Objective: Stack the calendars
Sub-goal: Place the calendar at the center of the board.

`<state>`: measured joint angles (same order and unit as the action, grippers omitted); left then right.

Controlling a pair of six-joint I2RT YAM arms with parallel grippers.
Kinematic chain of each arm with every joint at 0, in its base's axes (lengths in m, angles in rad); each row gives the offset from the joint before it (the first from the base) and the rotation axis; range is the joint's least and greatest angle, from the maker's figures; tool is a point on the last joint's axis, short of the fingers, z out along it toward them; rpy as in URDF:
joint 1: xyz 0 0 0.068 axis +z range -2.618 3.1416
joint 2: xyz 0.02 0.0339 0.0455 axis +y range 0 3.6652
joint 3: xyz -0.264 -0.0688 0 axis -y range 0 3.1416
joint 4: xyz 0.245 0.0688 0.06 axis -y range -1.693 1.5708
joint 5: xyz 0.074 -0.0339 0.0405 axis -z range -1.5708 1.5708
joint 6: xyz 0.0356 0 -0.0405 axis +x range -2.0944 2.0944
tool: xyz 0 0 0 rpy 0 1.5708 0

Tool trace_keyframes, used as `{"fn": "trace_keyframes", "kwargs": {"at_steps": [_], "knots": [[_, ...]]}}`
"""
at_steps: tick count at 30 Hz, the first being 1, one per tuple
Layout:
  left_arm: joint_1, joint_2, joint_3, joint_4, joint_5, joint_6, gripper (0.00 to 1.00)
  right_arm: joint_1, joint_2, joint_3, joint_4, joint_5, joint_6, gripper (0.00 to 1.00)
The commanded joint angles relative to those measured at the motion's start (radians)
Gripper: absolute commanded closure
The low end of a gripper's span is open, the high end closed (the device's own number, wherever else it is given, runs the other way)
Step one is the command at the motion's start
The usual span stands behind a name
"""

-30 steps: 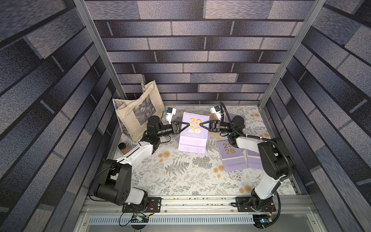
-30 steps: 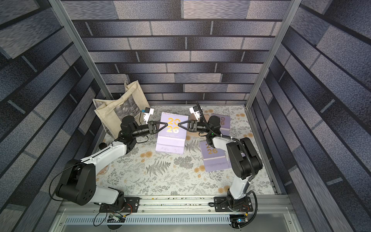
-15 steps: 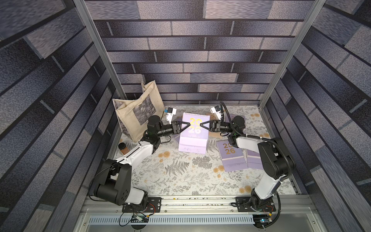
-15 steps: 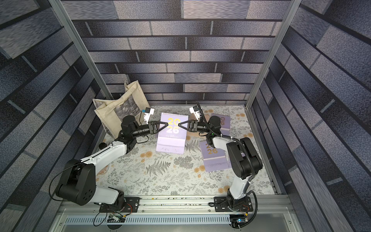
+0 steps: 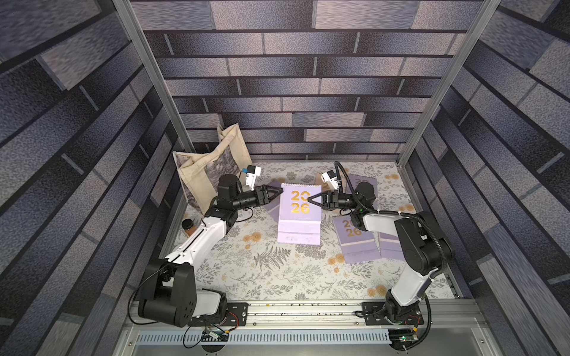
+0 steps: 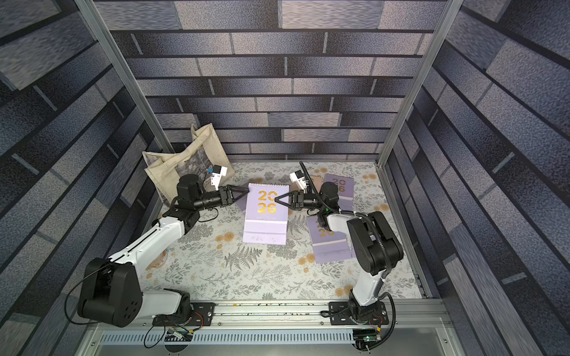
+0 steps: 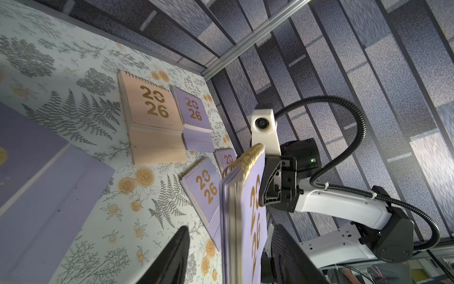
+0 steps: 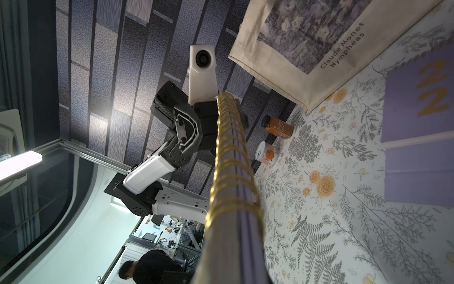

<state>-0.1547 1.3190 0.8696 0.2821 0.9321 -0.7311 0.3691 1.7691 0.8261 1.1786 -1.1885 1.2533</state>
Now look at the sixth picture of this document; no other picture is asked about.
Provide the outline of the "peach 2026 calendar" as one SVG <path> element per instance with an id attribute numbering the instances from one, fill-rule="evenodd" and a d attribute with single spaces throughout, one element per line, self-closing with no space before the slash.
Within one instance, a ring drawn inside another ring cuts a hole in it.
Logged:
<path id="1" fill-rule="evenodd" d="M 323 184 L 323 179 L 322 179 L 322 177 L 320 177 L 320 176 L 313 176 L 313 175 L 311 175 L 310 177 L 311 177 L 311 179 L 312 179 L 312 181 L 313 181 L 313 185 L 315 186 L 315 191 L 319 192 L 320 189 L 321 189 L 321 187 L 322 187 L 322 184 Z"/>

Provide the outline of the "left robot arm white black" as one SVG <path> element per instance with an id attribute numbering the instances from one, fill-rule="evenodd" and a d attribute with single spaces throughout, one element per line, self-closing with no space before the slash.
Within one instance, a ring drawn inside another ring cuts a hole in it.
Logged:
<path id="1" fill-rule="evenodd" d="M 203 188 L 196 174 L 180 178 L 170 208 L 133 243 L 108 258 L 95 258 L 85 268 L 77 314 L 84 319 L 125 327 L 140 317 L 152 317 L 155 326 L 182 326 L 194 314 L 187 292 L 176 289 L 144 292 L 139 276 L 172 243 L 200 222 L 200 214 L 246 197 L 248 188 L 224 185 Z"/>

